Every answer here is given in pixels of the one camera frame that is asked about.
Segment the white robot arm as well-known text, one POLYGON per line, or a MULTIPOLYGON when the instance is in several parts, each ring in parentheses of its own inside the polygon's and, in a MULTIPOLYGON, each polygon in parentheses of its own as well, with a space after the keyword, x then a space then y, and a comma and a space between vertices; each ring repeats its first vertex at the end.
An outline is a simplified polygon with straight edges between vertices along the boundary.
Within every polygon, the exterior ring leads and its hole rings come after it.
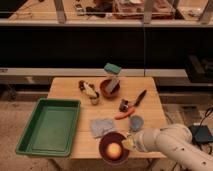
POLYGON ((213 156, 194 147, 192 134, 183 124, 143 129, 122 141, 125 149, 160 152, 192 171, 213 171, 213 156))

